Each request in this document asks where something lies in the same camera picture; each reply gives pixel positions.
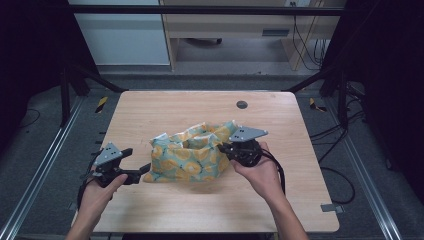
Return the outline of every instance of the white cabinet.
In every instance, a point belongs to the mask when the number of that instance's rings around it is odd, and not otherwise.
[[[69,0],[69,4],[158,5],[157,0]],[[169,65],[161,15],[75,14],[97,65]]]

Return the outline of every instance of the black curtain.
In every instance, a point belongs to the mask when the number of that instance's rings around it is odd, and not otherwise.
[[[0,1],[0,152],[25,116],[29,99],[58,86],[66,65],[99,74],[74,14],[51,12],[49,4],[68,2]],[[74,74],[71,83],[78,90],[88,88],[82,75]]]
[[[348,7],[374,1],[348,1]],[[395,169],[424,203],[424,1],[383,0],[362,26],[344,71],[365,87],[368,122]],[[341,18],[325,57],[332,64],[360,18]]]

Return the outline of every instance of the forearm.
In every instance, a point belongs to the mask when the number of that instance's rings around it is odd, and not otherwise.
[[[65,240],[88,240],[93,232],[95,220],[77,216]]]
[[[274,217],[280,239],[308,239],[302,224],[282,192],[266,201]]]

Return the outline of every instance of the yellow object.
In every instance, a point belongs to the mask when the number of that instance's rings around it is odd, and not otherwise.
[[[204,182],[219,177],[229,160],[218,149],[228,142],[237,130],[234,121],[222,125],[197,124],[184,132],[168,136],[159,135],[150,144],[152,169],[144,182]]]

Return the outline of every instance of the crumpled fabric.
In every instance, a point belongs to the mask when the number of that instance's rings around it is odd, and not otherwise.
[[[152,167],[144,182],[208,182],[228,167],[229,160],[218,145],[229,142],[237,130],[234,121],[221,125],[200,123],[172,136],[150,140]]]

